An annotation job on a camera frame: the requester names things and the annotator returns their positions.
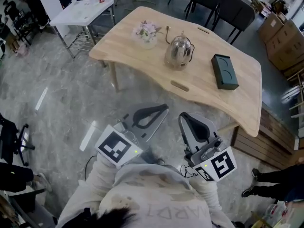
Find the gray floor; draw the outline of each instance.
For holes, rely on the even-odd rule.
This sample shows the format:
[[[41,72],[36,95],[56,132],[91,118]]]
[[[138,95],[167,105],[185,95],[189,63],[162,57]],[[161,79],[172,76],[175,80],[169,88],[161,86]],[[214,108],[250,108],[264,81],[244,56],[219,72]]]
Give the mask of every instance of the gray floor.
[[[188,0],[173,0],[168,7],[167,1],[157,0],[154,8],[183,18]],[[124,8],[132,8],[133,4],[128,3],[116,7],[118,20],[128,13]],[[197,6],[195,13],[190,14],[189,21],[204,24],[208,13],[208,9]],[[280,72],[267,60],[265,47],[256,32],[261,23],[258,17],[240,35],[234,46],[260,62],[263,102],[292,127],[294,123],[288,116],[288,103],[281,101],[289,87]],[[215,32],[226,38],[231,30],[230,25],[220,22]],[[103,129],[108,124],[115,124],[131,104],[153,101],[169,106],[167,118],[149,145],[167,164],[176,168],[184,163],[184,144],[177,123],[181,112],[199,113],[212,120],[217,128],[232,121],[225,113],[187,102],[164,91],[144,74],[120,65],[117,76],[122,90],[115,93],[107,68],[90,59],[86,52],[73,52],[77,53],[74,60],[58,37],[42,33],[34,37],[27,56],[7,54],[0,66],[0,112],[19,128],[24,123],[30,125],[30,139],[36,150],[28,152],[27,159],[34,171],[45,173],[50,180],[53,192],[47,194],[46,207],[56,216],[60,215],[75,191],[78,180],[84,180],[85,164],[95,153],[93,147]],[[46,88],[47,94],[41,107],[35,111]],[[92,123],[94,134],[82,152],[79,146]],[[229,132],[223,136],[227,144],[231,135],[232,132]],[[259,197],[241,198],[242,190],[252,184],[251,169],[258,167],[262,171],[271,171],[273,168],[237,150],[233,151],[238,169],[218,183],[218,193],[224,212],[232,220],[245,222],[251,216],[250,211],[262,212],[271,202],[271,199]]]

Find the silver teapot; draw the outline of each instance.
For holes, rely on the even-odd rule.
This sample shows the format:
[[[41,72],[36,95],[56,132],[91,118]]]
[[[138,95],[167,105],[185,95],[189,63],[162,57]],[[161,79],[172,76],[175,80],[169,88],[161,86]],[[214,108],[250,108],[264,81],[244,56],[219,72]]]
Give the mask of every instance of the silver teapot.
[[[191,44],[190,40],[184,35],[184,31],[182,31],[181,35],[175,37],[168,45],[165,60],[174,69],[184,69],[192,59],[193,50],[191,53],[191,46],[193,46],[194,50],[194,45]]]

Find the dark green tissue box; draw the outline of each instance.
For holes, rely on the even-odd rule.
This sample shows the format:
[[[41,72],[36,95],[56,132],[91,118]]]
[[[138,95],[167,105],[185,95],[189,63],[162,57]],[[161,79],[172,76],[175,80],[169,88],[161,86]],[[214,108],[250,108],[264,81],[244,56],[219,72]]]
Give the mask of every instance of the dark green tissue box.
[[[218,88],[235,90],[239,84],[230,57],[215,54],[211,62]]]

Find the table top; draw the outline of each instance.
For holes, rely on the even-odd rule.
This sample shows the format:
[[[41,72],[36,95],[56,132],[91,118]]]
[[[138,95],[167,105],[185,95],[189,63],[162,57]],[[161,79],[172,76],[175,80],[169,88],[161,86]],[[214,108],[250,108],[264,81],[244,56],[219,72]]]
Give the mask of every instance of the table top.
[[[89,0],[77,1],[75,4],[70,4],[62,10],[50,22],[50,25],[88,26],[113,4],[114,0],[104,0],[102,3],[94,0],[94,4],[91,4]]]
[[[133,28],[144,20],[153,21],[161,27],[161,33],[157,33],[157,44],[150,50],[141,48],[131,38]],[[184,31],[195,46],[192,61],[182,71],[172,70],[165,65],[167,25],[171,27],[168,41]],[[236,90],[217,88],[211,63],[214,54],[230,56],[239,83]],[[258,134],[262,104],[261,66],[254,58],[236,49],[211,30],[150,8],[138,7],[94,46],[90,57],[138,69],[164,89],[187,100],[220,109],[238,122],[249,135],[255,137]],[[188,91],[176,87],[176,83]]]

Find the black hair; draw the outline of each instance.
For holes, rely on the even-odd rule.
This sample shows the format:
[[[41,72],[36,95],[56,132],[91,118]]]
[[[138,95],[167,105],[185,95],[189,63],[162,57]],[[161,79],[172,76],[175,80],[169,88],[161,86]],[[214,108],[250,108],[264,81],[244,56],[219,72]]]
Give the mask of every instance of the black hair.
[[[135,214],[131,214],[129,208],[122,208],[105,211],[98,218],[97,214],[91,215],[90,209],[85,208],[84,212],[67,222],[62,228],[122,228],[129,224],[134,216]]]

